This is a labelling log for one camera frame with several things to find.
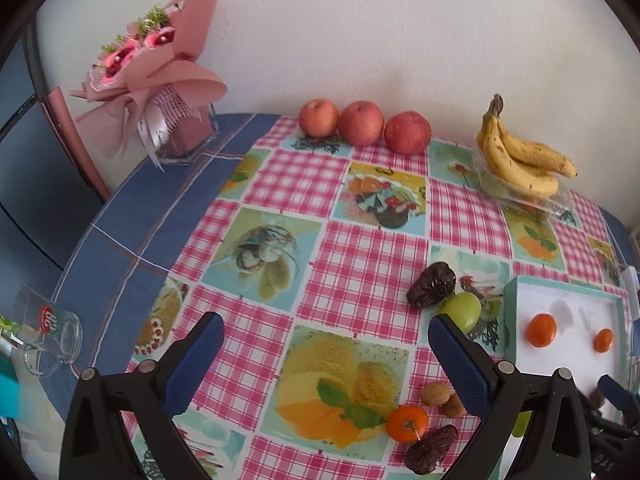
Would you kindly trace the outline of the small brown longan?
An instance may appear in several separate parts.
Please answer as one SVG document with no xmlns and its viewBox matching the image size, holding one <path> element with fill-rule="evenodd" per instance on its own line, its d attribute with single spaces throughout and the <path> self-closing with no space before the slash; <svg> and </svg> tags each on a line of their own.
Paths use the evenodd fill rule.
<svg viewBox="0 0 640 480">
<path fill-rule="evenodd" d="M 429 408 L 446 404 L 451 396 L 451 390 L 446 382 L 430 382 L 420 393 L 422 403 Z"/>
<path fill-rule="evenodd" d="M 442 404 L 442 414 L 450 419 L 458 419 L 466 415 L 466 409 L 457 393 L 453 393 L 449 399 Z"/>
</svg>

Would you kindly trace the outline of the orange tangerine with stem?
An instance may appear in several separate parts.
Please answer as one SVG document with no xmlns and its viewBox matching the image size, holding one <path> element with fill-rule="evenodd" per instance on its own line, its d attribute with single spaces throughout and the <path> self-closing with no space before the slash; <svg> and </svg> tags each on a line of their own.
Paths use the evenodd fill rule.
<svg viewBox="0 0 640 480">
<path fill-rule="evenodd" d="M 427 428 L 427 411 L 419 405 L 399 405 L 386 418 L 386 434 L 397 443 L 419 441 Z"/>
</svg>

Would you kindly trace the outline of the green plum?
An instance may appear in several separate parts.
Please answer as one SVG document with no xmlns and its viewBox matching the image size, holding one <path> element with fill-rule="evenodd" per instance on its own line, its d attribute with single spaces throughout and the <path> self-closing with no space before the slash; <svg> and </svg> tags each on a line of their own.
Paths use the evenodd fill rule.
<svg viewBox="0 0 640 480">
<path fill-rule="evenodd" d="M 480 320 L 482 305 L 472 292 L 459 292 L 449 297 L 439 313 L 448 315 L 462 333 L 468 334 Z"/>
<path fill-rule="evenodd" d="M 521 412 L 518 414 L 518 418 L 512 428 L 512 437 L 521 439 L 524 437 L 526 433 L 526 429 L 529 423 L 530 416 L 532 416 L 531 411 Z"/>
</svg>

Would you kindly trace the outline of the dark date small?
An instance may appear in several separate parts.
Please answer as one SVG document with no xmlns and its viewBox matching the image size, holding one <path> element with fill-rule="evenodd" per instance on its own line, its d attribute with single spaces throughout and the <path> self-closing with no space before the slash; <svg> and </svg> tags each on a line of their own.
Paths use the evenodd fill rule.
<svg viewBox="0 0 640 480">
<path fill-rule="evenodd" d="M 605 404 L 605 396 L 599 389 L 594 389 L 589 393 L 588 401 L 596 410 L 600 410 Z"/>
</svg>

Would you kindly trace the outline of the small orange tangerine in tray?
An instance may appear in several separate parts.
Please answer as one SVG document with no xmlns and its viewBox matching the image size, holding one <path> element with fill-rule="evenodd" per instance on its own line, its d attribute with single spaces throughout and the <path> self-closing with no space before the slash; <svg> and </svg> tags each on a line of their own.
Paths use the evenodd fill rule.
<svg viewBox="0 0 640 480">
<path fill-rule="evenodd" d="M 610 328 L 602 328 L 593 339 L 593 349 L 598 353 L 606 353 L 612 348 L 614 333 Z"/>
</svg>

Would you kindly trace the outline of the glass mug red logo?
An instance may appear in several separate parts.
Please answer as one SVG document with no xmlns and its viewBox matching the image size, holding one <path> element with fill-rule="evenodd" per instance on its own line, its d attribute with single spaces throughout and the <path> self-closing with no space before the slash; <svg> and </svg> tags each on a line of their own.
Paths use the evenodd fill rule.
<svg viewBox="0 0 640 480">
<path fill-rule="evenodd" d="M 20 343 L 24 364 L 36 377 L 47 378 L 79 356 L 82 327 L 78 316 L 57 307 L 27 284 L 16 296 L 11 333 Z"/>
</svg>

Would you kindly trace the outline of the blue checked tablecloth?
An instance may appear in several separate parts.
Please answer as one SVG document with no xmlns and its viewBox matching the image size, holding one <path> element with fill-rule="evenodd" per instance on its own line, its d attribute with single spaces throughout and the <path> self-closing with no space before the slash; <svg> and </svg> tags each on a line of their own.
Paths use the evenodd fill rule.
<svg viewBox="0 0 640 480">
<path fill-rule="evenodd" d="M 79 374 L 126 370 L 134 342 L 165 278 L 198 222 L 273 114 L 222 114 L 219 132 L 189 166 L 145 160 L 100 210 L 58 280 L 54 304 L 75 313 L 81 352 L 41 385 L 65 417 Z"/>
</svg>

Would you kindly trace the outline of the clear plastic fruit container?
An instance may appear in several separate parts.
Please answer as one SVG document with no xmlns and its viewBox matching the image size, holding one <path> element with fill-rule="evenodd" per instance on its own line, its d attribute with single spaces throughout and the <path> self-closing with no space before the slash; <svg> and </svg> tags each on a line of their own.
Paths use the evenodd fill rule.
<svg viewBox="0 0 640 480">
<path fill-rule="evenodd" d="M 484 156 L 477 150 L 473 152 L 472 163 L 483 192 L 510 207 L 536 214 L 542 220 L 549 216 L 560 218 L 575 208 L 573 195 L 563 182 L 560 182 L 559 192 L 555 195 L 542 197 L 520 190 L 497 177 L 489 170 Z"/>
</svg>

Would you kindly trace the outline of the pink plaid fruit tablecloth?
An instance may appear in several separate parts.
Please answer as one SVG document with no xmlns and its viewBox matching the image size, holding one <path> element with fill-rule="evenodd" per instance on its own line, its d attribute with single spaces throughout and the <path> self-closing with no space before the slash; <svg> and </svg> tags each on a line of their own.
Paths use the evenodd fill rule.
<svg viewBox="0 0 640 480">
<path fill-rule="evenodd" d="M 419 405 L 427 431 L 458 430 L 440 478 L 475 417 L 450 419 L 420 399 L 448 382 L 427 342 L 436 307 L 406 293 L 430 264 L 480 300 L 469 332 L 502 352 L 503 287 L 519 275 L 625 300 L 596 206 L 573 195 L 560 218 L 490 200 L 464 146 L 433 141 L 418 156 L 382 145 L 305 139 L 283 117 L 256 141 L 171 267 L 134 346 L 159 358 L 206 312 L 224 344 L 175 425 L 213 479 L 407 479 L 405 447 L 385 430 Z"/>
</svg>

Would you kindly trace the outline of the pink framed mirror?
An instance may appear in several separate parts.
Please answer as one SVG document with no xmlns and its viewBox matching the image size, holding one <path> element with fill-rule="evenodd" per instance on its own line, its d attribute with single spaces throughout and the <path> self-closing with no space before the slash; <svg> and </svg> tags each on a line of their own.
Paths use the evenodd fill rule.
<svg viewBox="0 0 640 480">
<path fill-rule="evenodd" d="M 36 97 L 63 152 L 75 167 L 85 185 L 104 204 L 111 192 L 82 143 L 74 118 L 68 109 L 60 86 L 49 87 L 39 49 L 37 26 L 34 21 L 26 25 L 23 34 L 24 57 Z"/>
</svg>

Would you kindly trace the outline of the right red apple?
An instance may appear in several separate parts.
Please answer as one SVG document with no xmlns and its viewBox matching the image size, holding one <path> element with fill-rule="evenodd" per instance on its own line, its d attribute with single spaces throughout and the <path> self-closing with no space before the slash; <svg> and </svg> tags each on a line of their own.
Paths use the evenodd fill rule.
<svg viewBox="0 0 640 480">
<path fill-rule="evenodd" d="M 432 138 L 431 124 L 418 112 L 407 110 L 390 118 L 384 130 L 387 147 L 401 155 L 423 153 Z"/>
</svg>

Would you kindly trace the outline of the red apple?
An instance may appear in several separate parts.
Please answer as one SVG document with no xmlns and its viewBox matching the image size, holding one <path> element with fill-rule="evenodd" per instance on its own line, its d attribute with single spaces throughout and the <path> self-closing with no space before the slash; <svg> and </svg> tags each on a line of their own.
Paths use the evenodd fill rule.
<svg viewBox="0 0 640 480">
<path fill-rule="evenodd" d="M 387 147 L 401 155 L 423 153 L 432 138 L 431 124 L 418 112 L 407 110 L 390 118 L 384 130 Z"/>
<path fill-rule="evenodd" d="M 382 110 L 370 101 L 357 101 L 347 105 L 337 124 L 341 139 L 356 148 L 378 142 L 383 128 Z"/>
<path fill-rule="evenodd" d="M 328 99 L 313 99 L 305 103 L 298 114 L 298 125 L 306 136 L 325 138 L 337 128 L 340 112 Z"/>
</svg>

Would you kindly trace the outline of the pink wrapped flower bouquet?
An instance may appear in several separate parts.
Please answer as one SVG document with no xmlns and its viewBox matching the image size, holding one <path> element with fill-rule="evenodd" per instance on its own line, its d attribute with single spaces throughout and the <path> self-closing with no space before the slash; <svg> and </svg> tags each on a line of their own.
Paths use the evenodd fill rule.
<svg viewBox="0 0 640 480">
<path fill-rule="evenodd" d="M 148 106 L 159 106 L 172 128 L 180 117 L 198 117 L 198 107 L 213 105 L 227 92 L 215 72 L 198 64 L 217 2 L 171 0 L 154 6 L 102 48 L 81 89 L 72 93 L 96 104 L 76 118 L 82 140 L 113 158 L 137 139 L 157 166 Z"/>
</svg>

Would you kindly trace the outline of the middle red apple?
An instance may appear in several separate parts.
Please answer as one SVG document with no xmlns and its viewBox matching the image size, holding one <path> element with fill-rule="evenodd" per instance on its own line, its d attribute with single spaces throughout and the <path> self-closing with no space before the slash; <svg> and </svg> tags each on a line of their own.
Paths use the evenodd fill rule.
<svg viewBox="0 0 640 480">
<path fill-rule="evenodd" d="M 383 128 L 382 110 L 370 101 L 357 101 L 347 105 L 337 124 L 341 139 L 356 148 L 378 142 Z"/>
</svg>

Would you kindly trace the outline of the left red apple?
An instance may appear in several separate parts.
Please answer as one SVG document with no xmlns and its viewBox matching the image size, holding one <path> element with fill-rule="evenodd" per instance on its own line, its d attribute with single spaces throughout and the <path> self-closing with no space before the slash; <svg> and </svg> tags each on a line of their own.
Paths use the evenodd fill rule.
<svg viewBox="0 0 640 480">
<path fill-rule="evenodd" d="M 328 99 L 313 99 L 305 103 L 298 114 L 298 125 L 306 136 L 325 138 L 337 128 L 340 112 Z"/>
</svg>

